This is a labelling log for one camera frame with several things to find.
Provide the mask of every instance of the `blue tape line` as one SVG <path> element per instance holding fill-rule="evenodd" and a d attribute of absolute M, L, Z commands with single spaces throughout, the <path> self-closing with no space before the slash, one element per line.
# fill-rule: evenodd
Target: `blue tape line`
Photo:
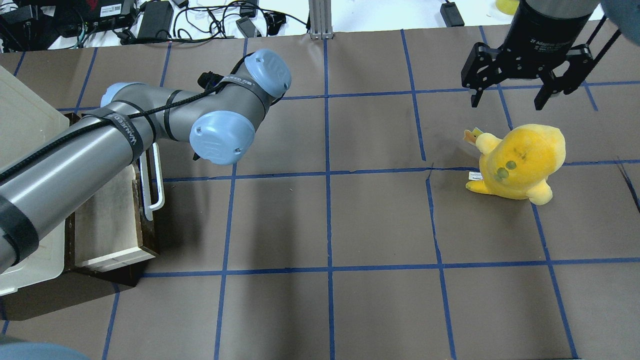
<path fill-rule="evenodd" d="M 301 95 L 301 96 L 285 96 L 282 100 L 306 100 L 306 99 L 322 99 L 324 95 Z"/>
<path fill-rule="evenodd" d="M 482 42 L 484 42 L 485 44 L 487 44 L 486 42 L 486 35 L 484 34 L 484 28 L 482 25 L 478 26 L 478 30 L 480 30 L 480 36 L 482 37 Z"/>
<path fill-rule="evenodd" d="M 584 165 L 616 165 L 616 164 L 638 164 L 638 163 L 640 163 L 640 159 L 573 161 L 571 163 L 564 163 L 563 166 L 574 167 L 574 166 L 584 166 Z"/>
<path fill-rule="evenodd" d="M 507 125 L 510 130 L 513 130 L 513 123 L 511 122 L 511 115 L 509 115 L 509 108 L 507 107 L 507 101 L 504 99 L 504 93 L 502 87 L 498 84 L 498 94 L 500 95 L 500 102 L 502 103 L 502 109 L 504 110 L 504 116 L 507 118 Z"/>
<path fill-rule="evenodd" d="M 236 192 L 236 170 L 237 165 L 234 164 L 231 171 L 231 187 L 229 190 L 229 207 L 227 211 L 227 234 L 225 235 L 225 253 L 222 260 L 222 277 L 220 279 L 220 299 L 218 300 L 218 321 L 216 322 L 216 342 L 213 358 L 218 360 L 220 357 L 220 336 L 222 335 L 222 312 L 225 306 L 225 288 L 227 287 L 227 266 L 229 263 L 229 239 L 231 239 L 231 219 L 234 210 L 234 196 Z"/>
<path fill-rule="evenodd" d="M 382 91 L 382 92 L 355 92 L 352 94 L 326 94 L 327 97 L 366 97 L 366 96 L 387 96 L 387 95 L 407 95 L 411 91 Z"/>
<path fill-rule="evenodd" d="M 323 176 L 326 172 L 285 172 L 281 174 L 238 175 L 236 179 L 271 179 L 273 177 Z"/>
<path fill-rule="evenodd" d="M 18 65 L 15 66 L 15 70 L 13 71 L 13 76 L 18 76 L 18 71 L 20 71 L 20 67 L 22 66 L 22 61 L 24 60 L 24 55 L 26 52 L 22 52 L 20 55 L 20 60 L 18 61 Z"/>
<path fill-rule="evenodd" d="M 640 81 L 601 81 L 599 83 L 589 83 L 589 86 L 611 86 L 611 85 L 636 85 Z"/>
<path fill-rule="evenodd" d="M 589 97 L 589 101 L 591 101 L 591 106 L 593 107 L 593 111 L 598 111 L 598 105 L 596 105 L 596 101 L 593 98 L 593 95 L 591 95 L 591 90 L 589 89 L 589 84 L 586 81 L 582 82 L 582 86 L 584 87 L 585 91 L 587 92 L 587 96 Z"/>
<path fill-rule="evenodd" d="M 324 52 L 324 170 L 326 180 L 326 265 L 329 303 L 329 358 L 335 360 L 335 321 L 333 317 L 333 249 L 331 229 L 331 162 L 329 152 L 329 56 L 327 41 L 323 39 Z"/>
<path fill-rule="evenodd" d="M 111 334 L 113 333 L 113 323 L 116 320 L 116 312 L 118 311 L 118 301 L 120 301 L 120 290 L 117 288 L 117 286 L 114 286 L 114 288 L 116 288 L 117 291 L 113 297 L 113 306 L 111 307 L 111 317 L 109 318 L 109 327 L 107 328 L 107 337 L 104 340 L 104 348 L 102 349 L 102 360 L 107 360 L 107 355 L 109 355 L 109 345 L 111 344 Z"/>
<path fill-rule="evenodd" d="M 169 56 L 171 55 L 171 43 L 166 47 L 166 56 L 164 57 L 164 67 L 162 69 L 162 77 L 160 78 L 160 87 L 164 86 L 164 78 L 166 77 L 166 69 L 169 67 Z"/>
<path fill-rule="evenodd" d="M 640 81 L 610 81 L 603 83 L 589 83 L 589 86 L 616 86 L 616 85 L 635 85 L 640 84 Z M 517 90 L 517 89 L 539 89 L 542 85 L 500 85 L 501 90 Z M 497 86 L 491 86 L 486 88 L 485 91 L 498 90 Z M 416 94 L 431 94 L 440 92 L 466 92 L 466 88 L 450 88 L 450 89 L 422 89 L 416 90 Z M 324 97 L 365 97 L 365 96 L 387 96 L 387 95 L 407 95 L 412 94 L 412 91 L 387 91 L 387 92 L 359 92 L 359 93 L 346 93 L 346 94 L 322 94 L 322 95 L 301 95 L 301 96 L 285 96 L 282 100 L 305 100 L 305 99 L 322 99 Z"/>
<path fill-rule="evenodd" d="M 553 265 L 624 264 L 624 263 L 640 263 L 640 258 L 567 259 L 567 260 L 552 260 L 551 263 Z"/>
<path fill-rule="evenodd" d="M 587 165 L 615 165 L 615 164 L 637 164 L 640 159 L 629 160 L 599 160 L 599 161 L 574 161 L 564 163 L 563 166 L 587 166 Z M 479 171 L 477 167 L 417 167 L 417 168 L 377 168 L 364 170 L 332 170 L 330 175 L 357 175 L 357 174 L 388 174 L 398 172 L 425 172 L 425 171 Z M 271 179 L 278 177 L 305 177 L 305 176 L 325 176 L 326 172 L 287 172 L 281 174 L 250 174 L 236 175 L 236 179 Z M 163 179 L 166 183 L 178 183 L 183 181 L 211 181 L 211 180 L 231 180 L 231 176 L 215 176 L 215 177 L 166 177 Z"/>
<path fill-rule="evenodd" d="M 465 88 L 453 88 L 453 89 L 427 89 L 427 90 L 416 90 L 416 94 L 430 94 L 436 92 L 465 92 L 468 89 Z"/>
<path fill-rule="evenodd" d="M 553 265 L 583 265 L 583 264 L 624 264 L 640 263 L 640 258 L 598 258 L 598 259 L 565 259 L 551 260 Z M 496 261 L 489 263 L 443 263 L 439 264 L 402 264 L 402 265 L 352 265 L 333 266 L 333 272 L 350 271 L 387 271 L 387 270 L 425 270 L 425 269 L 456 269 L 456 268 L 503 268 L 520 266 L 547 266 L 546 260 L 534 261 Z M 327 266 L 317 266 L 308 268 L 270 268 L 270 269 L 247 269 L 247 270 L 227 270 L 227 275 L 260 275 L 260 274 L 293 274 L 309 272 L 327 272 Z M 190 276 L 220 276 L 222 270 L 203 270 L 185 272 L 148 272 L 142 277 L 190 277 Z"/>
<path fill-rule="evenodd" d="M 258 275 L 258 274 L 297 274 L 305 272 L 326 272 L 328 267 L 319 266 L 312 268 L 274 268 L 255 270 L 227 270 L 227 275 Z"/>
<path fill-rule="evenodd" d="M 504 85 L 500 85 L 502 87 L 503 90 L 516 90 L 516 89 L 539 89 L 542 87 L 542 85 L 509 85 L 509 86 L 504 86 Z M 492 86 L 490 88 L 487 88 L 485 90 L 498 90 L 497 86 Z"/>
<path fill-rule="evenodd" d="M 76 109 L 80 108 L 80 102 L 82 102 L 82 97 L 84 96 L 84 90 L 86 89 L 86 84 L 89 82 L 89 75 L 91 75 L 91 70 L 93 69 L 93 63 L 95 63 L 95 57 L 98 54 L 98 48 L 93 48 L 93 56 L 91 57 L 91 62 L 89 63 L 89 69 L 86 71 L 86 76 L 84 77 L 84 83 L 82 84 L 82 89 L 80 90 L 80 95 L 78 95 L 78 102 L 76 103 Z"/>
<path fill-rule="evenodd" d="M 211 271 L 183 271 L 183 272 L 147 272 L 142 277 L 183 277 L 183 276 L 217 276 L 222 270 Z"/>
<path fill-rule="evenodd" d="M 418 131 L 418 143 L 420 145 L 420 156 L 422 156 L 423 161 L 426 161 L 427 158 L 424 154 L 424 141 L 422 141 L 422 127 L 420 126 L 420 113 L 418 111 L 418 99 L 415 96 L 415 83 L 413 81 L 413 70 L 411 68 L 411 58 L 409 56 L 409 48 L 406 45 L 406 37 L 404 36 L 404 29 L 400 29 L 400 36 L 402 38 L 402 46 L 404 48 L 406 68 L 409 70 L 409 83 L 411 84 L 411 97 L 413 99 L 413 114 L 415 116 L 415 127 Z"/>
<path fill-rule="evenodd" d="M 181 181 L 208 181 L 208 180 L 231 180 L 231 176 L 198 176 L 198 177 L 164 177 L 163 181 L 166 183 L 179 183 Z"/>
<path fill-rule="evenodd" d="M 460 269 L 460 268 L 505 268 L 512 266 L 541 266 L 546 265 L 546 261 L 497 261 L 492 263 L 450 263 L 443 264 L 445 269 Z"/>
<path fill-rule="evenodd" d="M 384 271 L 384 270 L 425 270 L 437 269 L 438 264 L 407 264 L 407 265 L 359 265 L 335 266 L 333 271 Z"/>
<path fill-rule="evenodd" d="M 451 311 L 449 309 L 449 296 L 447 294 L 447 283 L 444 277 L 444 266 L 442 264 L 442 253 L 438 246 L 438 237 L 436 235 L 436 223 L 433 218 L 433 194 L 431 193 L 431 180 L 426 179 L 427 198 L 429 200 L 429 216 L 431 217 L 431 231 L 433 232 L 433 245 L 436 250 L 436 259 L 438 261 L 438 271 L 440 272 L 440 289 L 442 291 L 442 305 L 444 307 L 444 320 L 447 324 L 447 337 L 449 338 L 449 352 L 451 359 L 456 360 L 456 344 L 453 338 L 453 326 L 451 325 Z"/>
<path fill-rule="evenodd" d="M 538 226 L 538 234 L 540 235 L 540 242 L 542 244 L 542 249 L 545 253 L 545 259 L 547 260 L 547 267 L 549 269 L 549 275 L 551 276 L 551 283 L 554 287 L 554 293 L 556 294 L 556 301 L 558 304 L 558 309 L 560 310 L 560 317 L 562 318 L 562 323 L 564 325 L 564 332 L 566 333 L 566 339 L 569 343 L 569 349 L 571 350 L 571 356 L 574 359 L 578 358 L 578 352 L 575 349 L 575 343 L 573 342 L 573 335 L 571 334 L 571 327 L 569 326 L 569 320 L 566 317 L 566 311 L 564 310 L 564 303 L 562 301 L 562 295 L 560 294 L 560 287 L 558 286 L 556 279 L 556 271 L 554 270 L 553 262 L 551 261 L 551 255 L 549 254 L 549 249 L 547 247 L 547 239 L 545 237 L 545 232 L 542 229 L 542 222 L 540 221 L 540 214 L 538 214 L 538 207 L 534 204 L 531 204 L 531 209 L 533 209 L 533 216 L 536 219 L 536 225 Z"/>

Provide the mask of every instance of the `black power brick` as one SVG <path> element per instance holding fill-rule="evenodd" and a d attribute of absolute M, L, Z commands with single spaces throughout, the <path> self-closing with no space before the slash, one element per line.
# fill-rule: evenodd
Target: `black power brick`
<path fill-rule="evenodd" d="M 442 4 L 442 6 L 440 7 L 440 14 L 442 15 L 444 23 L 448 28 L 465 25 L 464 20 L 462 20 L 462 16 L 460 16 L 460 12 L 458 11 L 456 3 L 446 2 Z"/>
<path fill-rule="evenodd" d="M 143 4 L 142 22 L 138 30 L 139 38 L 160 38 L 169 36 L 169 26 L 173 17 L 173 7 L 168 1 L 148 1 Z"/>

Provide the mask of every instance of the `yellow object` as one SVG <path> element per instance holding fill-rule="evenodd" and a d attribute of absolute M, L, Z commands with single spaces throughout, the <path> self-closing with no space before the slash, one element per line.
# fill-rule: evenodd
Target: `yellow object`
<path fill-rule="evenodd" d="M 528 124 L 511 130 L 503 140 L 475 129 L 465 130 L 465 140 L 482 153 L 483 180 L 469 181 L 467 189 L 509 199 L 529 199 L 544 205 L 553 197 L 549 175 L 564 163 L 566 149 L 560 129 Z"/>
<path fill-rule="evenodd" d="M 495 0 L 495 7 L 507 15 L 514 15 L 519 4 L 519 0 Z"/>

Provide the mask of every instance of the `electronic device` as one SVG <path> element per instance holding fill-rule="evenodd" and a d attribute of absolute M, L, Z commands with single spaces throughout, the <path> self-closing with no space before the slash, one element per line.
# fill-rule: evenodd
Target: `electronic device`
<path fill-rule="evenodd" d="M 256 6 L 258 6 L 258 0 L 245 0 L 244 3 L 252 4 L 255 6 L 240 6 L 240 16 L 241 17 L 255 17 L 256 14 Z"/>
<path fill-rule="evenodd" d="M 134 0 L 72 0 L 70 6 L 56 6 L 53 19 L 62 37 L 76 37 L 82 31 L 105 31 L 132 26 L 137 10 Z"/>
<path fill-rule="evenodd" d="M 5 51 L 45 50 L 58 38 L 52 17 L 38 6 L 21 6 L 0 15 L 0 38 Z"/>
<path fill-rule="evenodd" d="M 458 6 L 456 3 L 446 2 L 440 6 L 440 14 L 442 15 L 442 19 L 444 20 L 445 25 L 448 28 L 452 28 L 454 26 L 464 26 L 465 21 L 462 20 L 462 16 L 458 11 Z"/>
<path fill-rule="evenodd" d="M 167 39 L 173 17 L 173 7 L 168 1 L 152 1 L 143 4 L 143 15 L 138 38 Z"/>
<path fill-rule="evenodd" d="M 238 25 L 238 30 L 240 30 L 246 38 L 259 38 L 262 36 L 260 31 L 251 22 L 251 19 L 246 16 L 237 19 L 236 24 Z"/>

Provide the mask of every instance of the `grid of blue tape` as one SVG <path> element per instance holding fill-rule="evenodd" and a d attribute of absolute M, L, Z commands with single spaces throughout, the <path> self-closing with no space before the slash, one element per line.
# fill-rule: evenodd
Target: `grid of blue tape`
<path fill-rule="evenodd" d="M 483 42 L 486 43 L 486 37 L 484 35 L 484 29 L 482 26 L 479 26 L 480 34 L 482 36 Z M 227 213 L 227 232 L 225 236 L 225 250 L 223 256 L 223 266 L 222 270 L 211 270 L 211 271 L 194 271 L 194 272 L 154 272 L 147 273 L 144 277 L 147 278 L 155 278 L 155 277 L 192 277 L 192 276 L 220 276 L 221 277 L 221 286 L 220 286 L 220 299 L 218 306 L 218 318 L 216 324 L 216 338 L 214 345 L 214 358 L 217 360 L 220 356 L 220 337 L 221 337 L 221 329 L 222 329 L 222 320 L 223 320 L 223 310 L 224 310 L 224 301 L 225 301 L 225 285 L 227 276 L 233 275 L 253 275 L 253 274 L 293 274 L 293 273 L 310 273 L 310 272 L 326 272 L 328 275 L 328 312 L 329 312 L 329 340 L 330 340 L 330 359 L 335 360 L 335 333 L 334 333 L 334 317 L 333 317 L 333 273 L 334 272 L 356 272 L 356 271 L 380 271 L 380 270 L 425 270 L 425 269 L 434 269 L 438 270 L 440 274 L 440 287 L 442 291 L 442 300 L 444 305 L 444 316 L 447 327 L 447 336 L 449 339 L 449 349 L 451 353 L 451 359 L 456 359 L 456 348 L 454 343 L 454 335 L 453 328 L 451 324 L 451 314 L 449 309 L 449 301 L 447 296 L 447 286 L 445 280 L 445 269 L 450 268 L 500 268 L 500 267 L 511 267 L 511 266 L 547 266 L 549 270 L 549 274 L 551 276 L 552 284 L 554 287 L 554 293 L 556 294 L 557 305 L 560 311 L 560 315 L 562 318 L 562 322 L 564 325 L 567 341 L 572 353 L 572 357 L 577 358 L 578 353 L 575 348 L 575 344 L 573 342 L 573 337 L 570 329 L 570 324 L 568 323 L 568 319 L 566 317 L 566 312 L 564 310 L 564 304 L 562 301 L 561 292 L 556 281 L 556 275 L 554 266 L 561 265 L 580 265 L 580 264 L 603 264 L 603 263 L 638 263 L 640 262 L 640 258 L 600 258 L 600 259 L 560 259 L 553 260 L 550 257 L 547 243 L 544 235 L 544 230 L 542 223 L 540 221 L 540 216 L 538 214 L 538 209 L 535 205 L 532 205 L 532 212 L 536 221 L 536 225 L 538 226 L 538 232 L 540 234 L 541 245 L 543 247 L 543 251 L 545 254 L 544 261 L 501 261 L 501 262 L 486 262 L 486 263 L 445 263 L 442 259 L 442 255 L 440 253 L 440 249 L 438 247 L 437 233 L 436 233 L 436 225 L 433 220 L 433 197 L 431 194 L 431 183 L 427 178 L 426 180 L 426 191 L 428 195 L 429 201 L 429 214 L 431 216 L 431 226 L 433 230 L 433 239 L 434 246 L 436 251 L 436 259 L 437 262 L 435 264 L 405 264 L 405 265 L 369 265 L 369 266 L 333 266 L 333 253 L 332 253 L 332 232 L 331 232 L 331 176 L 337 175 L 346 175 L 346 174 L 380 174 L 380 173 L 393 173 L 393 172 L 427 172 L 431 170 L 441 170 L 441 171 L 470 171 L 475 170 L 477 168 L 473 167 L 453 167 L 453 168 L 438 168 L 438 167 L 418 167 L 418 168 L 389 168 L 389 169 L 370 169 L 370 170 L 356 170 L 356 171 L 347 171 L 347 170 L 331 170 L 330 166 L 330 148 L 329 148 L 329 99 L 335 97 L 363 97 L 363 96 L 385 96 L 385 95 L 406 95 L 411 94 L 413 100 L 413 107 L 415 113 L 415 121 L 418 130 L 419 137 L 419 145 L 420 145 L 420 154 L 422 159 L 425 160 L 424 154 L 424 145 L 422 141 L 422 129 L 420 126 L 420 117 L 418 113 L 417 107 L 417 98 L 416 94 L 429 94 L 429 93 L 439 93 L 439 92 L 466 92 L 466 88 L 448 88 L 448 89 L 425 89 L 425 90 L 417 90 L 415 89 L 415 83 L 413 80 L 413 70 L 411 66 L 411 58 L 410 52 L 408 50 L 408 46 L 406 43 L 406 37 L 404 35 L 404 30 L 400 31 L 401 40 L 403 43 L 404 54 L 406 57 L 406 64 L 408 70 L 408 77 L 411 84 L 410 91 L 395 91 L 395 92 L 369 92 L 369 93 L 359 93 L 359 94 L 329 94 L 329 68 L 328 68 L 328 51 L 327 51 L 327 40 L 323 40 L 323 66 L 324 66 L 324 94 L 321 95 L 307 95 L 307 96 L 291 96 L 284 97 L 283 100 L 299 100 L 299 99 L 324 99 L 324 131 L 325 131 L 325 171 L 324 172 L 296 172 L 296 173 L 283 173 L 283 174 L 255 174 L 255 175 L 237 175 L 236 165 L 233 166 L 232 175 L 231 176 L 218 176 L 218 177 L 182 177 L 182 178 L 171 178 L 165 179 L 167 182 L 174 181 L 212 181 L 212 180 L 231 180 L 230 185 L 230 195 L 229 195 L 229 205 L 228 205 L 228 213 Z M 243 55 L 247 52 L 247 39 L 244 40 L 243 46 Z M 78 97 L 76 107 L 74 108 L 60 108 L 59 111 L 84 111 L 95 109 L 96 107 L 80 107 L 80 103 L 83 98 L 84 91 L 86 89 L 91 71 L 93 69 L 93 64 L 96 59 L 96 55 L 98 53 L 98 48 L 93 50 L 93 56 L 91 62 L 89 64 L 86 77 L 84 79 L 84 83 Z M 166 58 L 163 68 L 163 73 L 160 80 L 160 86 L 164 85 L 164 79 L 166 76 L 167 67 L 170 61 L 171 54 L 171 44 L 168 44 L 166 51 Z M 25 53 L 22 53 L 20 60 L 16 66 L 14 71 L 14 76 L 16 76 L 20 70 L 22 65 L 22 61 L 24 59 Z M 593 106 L 595 111 L 598 111 L 598 106 L 591 95 L 590 87 L 592 86 L 615 86 L 615 85 L 636 85 L 640 84 L 640 81 L 615 81 L 615 82 L 600 82 L 600 83 L 587 83 L 586 81 L 581 85 L 584 87 L 589 100 Z M 492 86 L 487 88 L 485 91 L 498 91 L 500 96 L 500 101 L 502 103 L 502 107 L 506 116 L 506 120 L 510 129 L 513 129 L 513 124 L 511 122 L 511 116 L 509 114 L 509 109 L 504 98 L 503 90 L 513 90 L 513 89 L 530 89 L 530 88 L 539 88 L 540 85 L 516 85 L 516 86 Z M 609 160 L 609 161 L 577 161 L 573 163 L 565 163 L 565 166 L 584 166 L 584 165 L 610 165 L 610 164 L 624 164 L 624 163 L 640 163 L 640 159 L 630 159 L 630 160 Z M 306 268 L 269 268 L 269 269 L 253 269 L 253 270 L 228 270 L 228 252 L 229 252 L 229 240 L 230 240 L 230 232 L 231 232 L 231 223 L 232 223 L 232 215 L 233 215 L 233 204 L 234 204 L 234 192 L 235 192 L 235 183 L 237 179 L 262 179 L 262 178 L 271 178 L 271 177 L 296 177 L 296 176 L 325 176 L 326 178 L 326 208 L 327 208 L 327 266 L 321 267 L 306 267 Z M 118 301 L 120 299 L 120 291 L 117 288 L 117 285 L 114 284 L 115 287 L 115 297 L 113 301 L 113 307 L 111 311 L 111 317 L 109 319 L 108 331 L 105 339 L 104 350 L 102 353 L 102 358 L 107 359 L 109 352 L 109 344 L 111 341 L 111 333 L 113 331 L 113 324 L 116 318 L 116 312 L 118 309 Z M 9 326 L 9 321 L 5 321 L 2 328 L 2 333 L 6 333 L 7 328 Z"/>

